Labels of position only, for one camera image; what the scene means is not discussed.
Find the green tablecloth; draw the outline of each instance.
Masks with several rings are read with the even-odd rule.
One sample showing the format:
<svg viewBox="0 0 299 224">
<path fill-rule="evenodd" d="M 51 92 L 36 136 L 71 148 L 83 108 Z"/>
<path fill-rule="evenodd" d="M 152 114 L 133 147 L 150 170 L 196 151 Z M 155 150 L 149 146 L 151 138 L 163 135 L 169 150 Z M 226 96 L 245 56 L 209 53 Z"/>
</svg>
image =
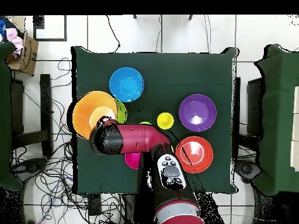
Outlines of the green tablecloth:
<svg viewBox="0 0 299 224">
<path fill-rule="evenodd" d="M 97 54 L 81 47 L 72 47 L 73 93 L 83 94 L 102 90 L 110 93 L 109 79 L 121 67 L 132 67 L 144 78 L 144 91 L 139 99 L 125 103 L 128 124 L 148 121 L 157 124 L 162 112 L 173 115 L 172 132 L 180 139 L 198 135 L 211 144 L 214 159 L 211 166 L 198 174 L 208 192 L 234 193 L 230 184 L 231 163 L 231 101 L 232 60 L 235 48 L 223 54 Z M 204 132 L 192 132 L 179 120 L 179 106 L 189 95 L 200 93 L 208 96 L 217 108 L 214 125 Z M 78 193 L 136 193 L 137 171 L 129 168 L 124 155 L 98 156 L 87 140 L 77 138 Z M 178 144 L 172 139 L 174 148 Z M 200 184 L 195 174 L 188 180 Z"/>
<path fill-rule="evenodd" d="M 283 51 L 277 45 L 265 49 L 256 62 L 265 79 L 262 99 L 263 138 L 259 164 L 263 172 L 253 182 L 261 192 L 299 192 L 299 172 L 290 167 L 293 130 L 294 89 L 299 86 L 299 53 Z"/>
</svg>

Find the plastic bowl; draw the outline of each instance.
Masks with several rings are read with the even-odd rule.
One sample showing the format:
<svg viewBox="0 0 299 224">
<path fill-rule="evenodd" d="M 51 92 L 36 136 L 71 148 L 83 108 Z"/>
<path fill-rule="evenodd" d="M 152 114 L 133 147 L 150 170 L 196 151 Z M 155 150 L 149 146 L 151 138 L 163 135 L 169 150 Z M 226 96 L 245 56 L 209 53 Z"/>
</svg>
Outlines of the plastic bowl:
<svg viewBox="0 0 299 224">
<path fill-rule="evenodd" d="M 128 112 L 124 104 L 117 99 L 114 99 L 117 107 L 117 117 L 116 120 L 120 124 L 124 124 L 127 121 Z"/>
<path fill-rule="evenodd" d="M 148 125 L 152 125 L 150 122 L 146 122 L 146 121 L 143 121 L 143 122 L 141 122 L 140 124 L 148 124 Z"/>
<path fill-rule="evenodd" d="M 83 95 L 72 112 L 72 124 L 77 134 L 89 139 L 92 128 L 102 116 L 117 117 L 114 99 L 103 91 L 92 91 Z"/>
<path fill-rule="evenodd" d="M 179 118 L 190 131 L 205 131 L 215 122 L 217 116 L 213 101 L 203 94 L 185 98 L 179 108 Z"/>
<path fill-rule="evenodd" d="M 201 173 L 211 165 L 213 149 L 204 138 L 189 136 L 177 145 L 175 155 L 179 159 L 180 164 L 182 164 L 184 171 Z"/>
<path fill-rule="evenodd" d="M 124 161 L 132 169 L 138 169 L 139 167 L 140 153 L 128 153 L 124 154 Z"/>
<path fill-rule="evenodd" d="M 138 71 L 124 67 L 113 73 L 110 78 L 109 88 L 117 100 L 133 102 L 141 96 L 144 82 Z"/>
</svg>

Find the box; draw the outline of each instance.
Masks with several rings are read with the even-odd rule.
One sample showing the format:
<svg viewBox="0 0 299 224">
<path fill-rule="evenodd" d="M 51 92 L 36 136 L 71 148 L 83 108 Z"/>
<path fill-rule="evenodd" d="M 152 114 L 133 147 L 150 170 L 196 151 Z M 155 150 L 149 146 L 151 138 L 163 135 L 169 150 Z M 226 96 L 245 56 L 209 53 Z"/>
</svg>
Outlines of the box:
<svg viewBox="0 0 299 224">
<path fill-rule="evenodd" d="M 34 75 L 37 49 L 39 42 L 27 35 L 25 31 L 25 17 L 14 16 L 11 18 L 12 22 L 19 28 L 20 32 L 23 33 L 23 49 L 21 55 L 14 58 L 12 54 L 9 54 L 6 58 L 6 63 L 10 69 L 18 72 Z"/>
</svg>

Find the dark green table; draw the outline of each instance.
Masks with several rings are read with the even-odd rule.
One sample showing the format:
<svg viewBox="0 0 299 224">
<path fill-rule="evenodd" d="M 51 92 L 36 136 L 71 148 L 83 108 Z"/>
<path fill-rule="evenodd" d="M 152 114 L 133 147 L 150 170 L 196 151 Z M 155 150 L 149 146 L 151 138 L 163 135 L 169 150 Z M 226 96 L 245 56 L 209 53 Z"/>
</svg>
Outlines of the dark green table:
<svg viewBox="0 0 299 224">
<path fill-rule="evenodd" d="M 6 65 L 6 56 L 16 47 L 11 42 L 0 44 L 0 187 L 18 191 L 23 184 L 9 171 L 12 156 L 12 106 L 11 106 L 11 72 Z"/>
<path fill-rule="evenodd" d="M 231 102 L 232 61 L 237 49 L 229 48 L 223 54 L 97 54 L 72 47 L 73 99 L 83 94 L 102 90 L 110 93 L 109 79 L 121 67 L 132 67 L 144 78 L 144 91 L 139 99 L 125 103 L 128 124 L 148 121 L 157 124 L 162 112 L 173 115 L 171 131 L 180 139 L 198 135 L 211 144 L 214 159 L 211 166 L 198 174 L 207 192 L 235 193 L 230 184 L 231 164 Z M 214 125 L 204 132 L 192 132 L 179 120 L 179 106 L 189 95 L 208 96 L 217 108 Z M 78 179 L 77 193 L 136 193 L 137 171 L 129 168 L 124 155 L 98 156 L 87 140 L 77 138 L 74 152 L 74 180 Z M 195 174 L 188 174 L 194 188 L 199 183 Z"/>
</svg>

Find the black border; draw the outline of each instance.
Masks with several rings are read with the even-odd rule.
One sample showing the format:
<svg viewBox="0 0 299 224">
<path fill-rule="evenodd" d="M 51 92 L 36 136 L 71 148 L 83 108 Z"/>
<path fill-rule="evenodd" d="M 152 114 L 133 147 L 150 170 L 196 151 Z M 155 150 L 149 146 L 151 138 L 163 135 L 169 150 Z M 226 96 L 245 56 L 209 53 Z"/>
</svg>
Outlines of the black border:
<svg viewBox="0 0 299 224">
<path fill-rule="evenodd" d="M 37 27 L 33 24 L 33 38 L 36 41 L 43 42 L 43 41 L 68 41 L 67 39 L 67 16 L 64 15 L 64 38 L 36 38 L 36 29 L 44 29 L 44 16 L 42 16 L 42 26 Z"/>
</svg>

